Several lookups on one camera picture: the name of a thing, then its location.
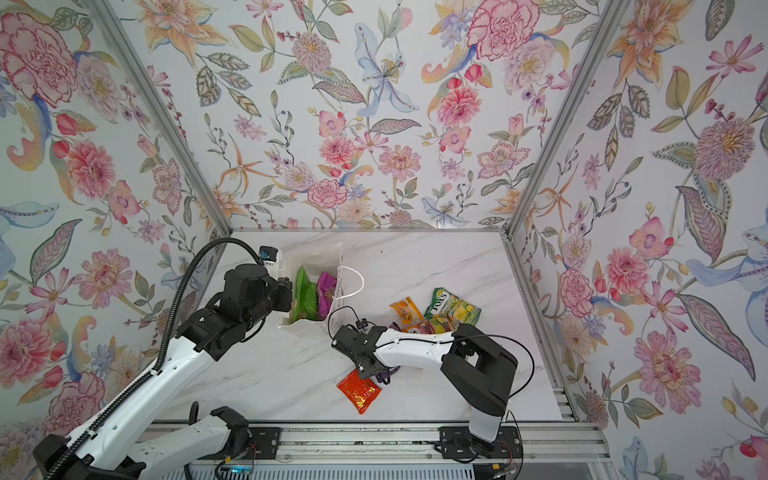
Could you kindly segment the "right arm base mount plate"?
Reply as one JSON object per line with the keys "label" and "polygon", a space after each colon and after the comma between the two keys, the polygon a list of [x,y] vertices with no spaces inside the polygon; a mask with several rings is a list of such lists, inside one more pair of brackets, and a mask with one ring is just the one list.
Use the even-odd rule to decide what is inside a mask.
{"label": "right arm base mount plate", "polygon": [[523,458],[523,442],[519,429],[514,426],[501,426],[492,442],[471,435],[468,426],[443,426],[438,429],[434,448],[444,459],[457,461]]}

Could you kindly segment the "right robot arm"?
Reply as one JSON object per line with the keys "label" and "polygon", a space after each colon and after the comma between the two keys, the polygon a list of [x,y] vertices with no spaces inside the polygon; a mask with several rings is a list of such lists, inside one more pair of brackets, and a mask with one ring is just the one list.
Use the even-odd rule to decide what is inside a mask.
{"label": "right robot arm", "polygon": [[331,336],[334,350],[349,358],[365,379],[396,367],[438,370],[471,407],[469,434],[496,441],[512,394],[516,357],[478,328],[462,324],[442,334],[344,325]]}

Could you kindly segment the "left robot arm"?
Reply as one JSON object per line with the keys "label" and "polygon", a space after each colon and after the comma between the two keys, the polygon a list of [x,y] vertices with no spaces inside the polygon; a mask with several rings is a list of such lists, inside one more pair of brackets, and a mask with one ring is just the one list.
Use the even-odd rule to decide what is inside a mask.
{"label": "left robot arm", "polygon": [[257,264],[228,271],[224,289],[173,332],[155,363],[98,414],[68,435],[50,434],[33,451],[47,479],[159,479],[197,459],[238,456],[251,445],[249,423],[230,407],[155,440],[145,430],[196,377],[291,309],[293,285]]}

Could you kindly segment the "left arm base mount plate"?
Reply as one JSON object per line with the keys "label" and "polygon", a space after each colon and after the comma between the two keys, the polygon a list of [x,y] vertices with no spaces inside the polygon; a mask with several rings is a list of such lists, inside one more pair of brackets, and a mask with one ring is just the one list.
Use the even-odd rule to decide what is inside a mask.
{"label": "left arm base mount plate", "polygon": [[229,458],[250,460],[275,460],[282,429],[279,427],[249,427],[236,430],[225,442],[224,447],[209,456],[209,459]]}

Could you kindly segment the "magenta purple snack bag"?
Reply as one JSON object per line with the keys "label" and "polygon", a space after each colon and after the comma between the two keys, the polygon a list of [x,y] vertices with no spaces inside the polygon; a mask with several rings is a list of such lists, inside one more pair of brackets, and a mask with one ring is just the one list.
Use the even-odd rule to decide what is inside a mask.
{"label": "magenta purple snack bag", "polygon": [[324,321],[330,313],[334,301],[337,277],[322,272],[317,282],[317,319]]}

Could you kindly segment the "green chips bag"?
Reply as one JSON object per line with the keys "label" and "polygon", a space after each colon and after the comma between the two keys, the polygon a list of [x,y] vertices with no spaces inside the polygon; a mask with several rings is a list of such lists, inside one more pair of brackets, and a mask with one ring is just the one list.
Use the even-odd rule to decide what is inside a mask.
{"label": "green chips bag", "polygon": [[294,305],[291,314],[293,321],[318,319],[318,292],[317,284],[310,280],[304,266],[301,266],[296,275],[294,284]]}

